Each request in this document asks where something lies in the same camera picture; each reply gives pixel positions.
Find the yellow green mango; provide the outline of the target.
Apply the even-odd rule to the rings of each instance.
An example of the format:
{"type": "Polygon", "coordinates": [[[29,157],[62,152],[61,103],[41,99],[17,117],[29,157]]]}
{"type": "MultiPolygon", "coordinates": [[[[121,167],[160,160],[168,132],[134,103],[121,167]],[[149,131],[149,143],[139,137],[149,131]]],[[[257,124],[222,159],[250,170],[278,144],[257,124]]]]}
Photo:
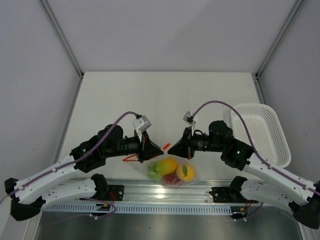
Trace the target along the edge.
{"type": "Polygon", "coordinates": [[[164,158],[154,165],[154,171],[161,175],[173,173],[178,167],[178,162],[171,157],[164,158]]]}

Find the orange fruit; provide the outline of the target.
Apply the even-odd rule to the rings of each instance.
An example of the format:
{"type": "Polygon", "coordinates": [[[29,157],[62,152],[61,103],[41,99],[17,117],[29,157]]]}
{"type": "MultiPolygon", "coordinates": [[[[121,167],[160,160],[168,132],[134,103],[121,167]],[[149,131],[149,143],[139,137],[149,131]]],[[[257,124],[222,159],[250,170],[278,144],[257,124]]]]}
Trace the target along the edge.
{"type": "Polygon", "coordinates": [[[181,163],[176,169],[176,175],[183,182],[190,182],[196,177],[196,169],[190,163],[181,163]]]}

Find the clear zip top bag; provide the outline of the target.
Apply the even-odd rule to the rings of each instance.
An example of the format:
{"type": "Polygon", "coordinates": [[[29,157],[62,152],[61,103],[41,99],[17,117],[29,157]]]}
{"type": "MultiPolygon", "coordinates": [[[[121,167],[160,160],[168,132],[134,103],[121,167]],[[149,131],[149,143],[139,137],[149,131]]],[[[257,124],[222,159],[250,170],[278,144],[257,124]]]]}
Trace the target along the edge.
{"type": "Polygon", "coordinates": [[[188,159],[168,154],[171,144],[163,148],[163,155],[158,155],[143,163],[132,154],[122,161],[137,170],[150,180],[163,186],[186,186],[200,181],[200,174],[188,159]]]}

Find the green apple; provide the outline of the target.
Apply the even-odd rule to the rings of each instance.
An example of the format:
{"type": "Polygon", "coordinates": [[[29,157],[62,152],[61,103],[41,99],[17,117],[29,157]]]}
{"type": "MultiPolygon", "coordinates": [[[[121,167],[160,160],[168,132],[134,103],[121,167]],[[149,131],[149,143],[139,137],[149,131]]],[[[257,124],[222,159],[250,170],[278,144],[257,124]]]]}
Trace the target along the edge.
{"type": "Polygon", "coordinates": [[[154,163],[150,163],[150,164],[148,165],[148,167],[147,167],[147,176],[148,176],[151,180],[156,181],[156,182],[159,182],[159,181],[162,180],[163,175],[155,172],[155,170],[154,170],[154,165],[155,165],[155,164],[156,164],[156,163],[154,162],[154,163]]]}

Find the red grape bunch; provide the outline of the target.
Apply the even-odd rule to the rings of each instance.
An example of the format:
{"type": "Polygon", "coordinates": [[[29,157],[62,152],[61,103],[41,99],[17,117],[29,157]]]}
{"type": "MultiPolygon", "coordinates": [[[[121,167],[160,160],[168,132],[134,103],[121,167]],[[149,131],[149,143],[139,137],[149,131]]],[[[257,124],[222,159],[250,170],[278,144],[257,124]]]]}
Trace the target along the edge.
{"type": "Polygon", "coordinates": [[[181,186],[183,181],[178,178],[175,172],[166,174],[161,179],[161,182],[166,186],[181,186]]]}

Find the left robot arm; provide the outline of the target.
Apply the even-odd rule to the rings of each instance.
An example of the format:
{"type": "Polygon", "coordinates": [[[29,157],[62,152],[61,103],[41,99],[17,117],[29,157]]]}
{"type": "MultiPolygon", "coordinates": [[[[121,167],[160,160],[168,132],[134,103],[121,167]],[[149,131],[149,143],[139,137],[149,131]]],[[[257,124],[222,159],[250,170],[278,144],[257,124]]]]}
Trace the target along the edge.
{"type": "Polygon", "coordinates": [[[144,162],[163,153],[146,131],[141,136],[135,132],[132,137],[125,137],[121,126],[107,125],[47,169],[23,180],[7,179],[4,187],[11,200],[9,214],[16,221],[24,221],[59,202],[106,200],[110,187],[103,174],[71,184],[65,182],[104,166],[108,158],[136,155],[139,162],[144,162]]]}

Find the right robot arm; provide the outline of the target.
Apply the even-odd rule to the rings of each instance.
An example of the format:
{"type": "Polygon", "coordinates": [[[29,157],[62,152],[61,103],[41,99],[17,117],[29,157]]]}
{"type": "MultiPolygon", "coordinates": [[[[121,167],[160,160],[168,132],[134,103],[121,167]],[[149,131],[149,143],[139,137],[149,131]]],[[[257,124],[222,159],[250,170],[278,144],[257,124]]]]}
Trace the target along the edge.
{"type": "Polygon", "coordinates": [[[192,159],[195,152],[221,153],[221,160],[229,167],[254,175],[264,183],[255,183],[245,177],[235,177],[228,189],[234,202],[255,200],[283,209],[311,229],[320,227],[320,184],[304,179],[263,159],[257,150],[234,138],[224,121],[210,123],[208,134],[196,134],[185,128],[181,139],[168,154],[192,159]]]}

